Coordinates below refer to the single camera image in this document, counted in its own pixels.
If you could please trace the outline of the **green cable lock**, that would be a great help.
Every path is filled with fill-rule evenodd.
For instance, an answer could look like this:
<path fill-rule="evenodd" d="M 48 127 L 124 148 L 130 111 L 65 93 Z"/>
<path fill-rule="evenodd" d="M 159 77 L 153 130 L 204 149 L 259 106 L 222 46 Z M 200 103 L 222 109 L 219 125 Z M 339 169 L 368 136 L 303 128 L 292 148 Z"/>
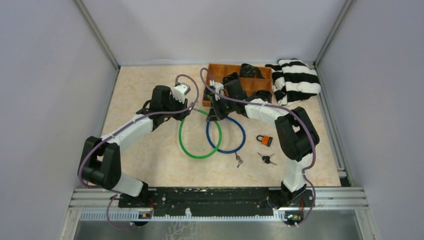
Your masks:
<path fill-rule="evenodd" d="M 208 130 L 212 136 L 213 146 L 207 140 L 206 128 L 208 122 L 205 121 L 207 111 L 195 108 L 194 116 L 182 120 L 178 127 L 178 144 L 181 151 L 194 160 L 205 160 L 218 153 L 224 143 L 223 128 L 217 121 L 211 122 L 212 130 Z"/>

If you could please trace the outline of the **blue lock key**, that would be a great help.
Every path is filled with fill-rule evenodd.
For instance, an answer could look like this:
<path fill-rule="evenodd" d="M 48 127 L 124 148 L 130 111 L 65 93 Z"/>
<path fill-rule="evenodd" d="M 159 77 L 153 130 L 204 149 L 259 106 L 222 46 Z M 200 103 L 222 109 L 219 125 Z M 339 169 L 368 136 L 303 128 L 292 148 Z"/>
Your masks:
<path fill-rule="evenodd" d="M 236 160 L 237 160 L 237 168 L 239 168 L 242 164 L 243 164 L 243 160 L 242 160 L 242 158 L 237 154 L 237 152 L 235 152 L 234 153 L 235 154 L 235 158 L 236 158 Z"/>

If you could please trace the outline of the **orange padlock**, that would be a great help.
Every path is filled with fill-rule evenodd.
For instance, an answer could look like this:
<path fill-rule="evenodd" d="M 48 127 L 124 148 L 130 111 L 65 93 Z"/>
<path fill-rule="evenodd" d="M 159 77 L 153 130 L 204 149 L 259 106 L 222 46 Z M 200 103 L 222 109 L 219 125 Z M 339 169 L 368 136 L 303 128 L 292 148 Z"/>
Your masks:
<path fill-rule="evenodd" d="M 270 147 L 273 142 L 273 137 L 268 135 L 257 135 L 256 140 L 260 142 L 262 145 Z"/>

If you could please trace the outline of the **black padlock keys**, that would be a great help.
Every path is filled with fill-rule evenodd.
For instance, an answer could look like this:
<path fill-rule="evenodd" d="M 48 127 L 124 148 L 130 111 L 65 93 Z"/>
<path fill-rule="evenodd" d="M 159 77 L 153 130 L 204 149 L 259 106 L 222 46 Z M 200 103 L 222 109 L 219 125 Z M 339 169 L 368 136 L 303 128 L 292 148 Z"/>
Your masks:
<path fill-rule="evenodd" d="M 270 155 L 262 155 L 261 153 L 258 152 L 257 154 L 260 156 L 261 160 L 265 164 L 271 164 L 271 165 L 275 165 L 275 166 L 277 165 L 276 163 L 271 161 L 271 157 L 273 157 L 275 155 L 274 153 L 272 153 Z"/>

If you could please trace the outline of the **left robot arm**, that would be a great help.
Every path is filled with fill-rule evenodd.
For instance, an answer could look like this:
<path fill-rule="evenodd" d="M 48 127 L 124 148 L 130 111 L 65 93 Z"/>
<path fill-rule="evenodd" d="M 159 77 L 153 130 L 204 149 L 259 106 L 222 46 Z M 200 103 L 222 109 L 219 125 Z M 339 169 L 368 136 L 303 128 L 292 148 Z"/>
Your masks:
<path fill-rule="evenodd" d="M 126 194 L 138 207 L 149 203 L 148 184 L 122 172 L 121 156 L 143 136 L 173 118 L 181 121 L 190 113 L 187 94 L 190 87 L 179 83 L 170 88 L 157 85 L 142 109 L 120 128 L 102 137 L 86 139 L 81 155 L 78 177 L 82 182 Z"/>

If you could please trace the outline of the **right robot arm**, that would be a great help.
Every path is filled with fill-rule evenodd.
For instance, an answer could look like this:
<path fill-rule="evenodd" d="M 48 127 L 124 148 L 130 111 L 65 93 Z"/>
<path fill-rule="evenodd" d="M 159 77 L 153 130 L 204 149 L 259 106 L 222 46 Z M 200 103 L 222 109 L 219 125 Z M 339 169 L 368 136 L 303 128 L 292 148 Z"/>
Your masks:
<path fill-rule="evenodd" d="M 287 206 L 295 206 L 307 185 L 305 169 L 316 160 L 316 145 L 320 142 L 306 110 L 271 104 L 272 93 L 265 89 L 247 95 L 238 79 L 225 84 L 212 80 L 205 87 L 211 104 L 209 121 L 220 121 L 235 112 L 275 127 L 280 147 L 288 158 L 281 199 Z"/>

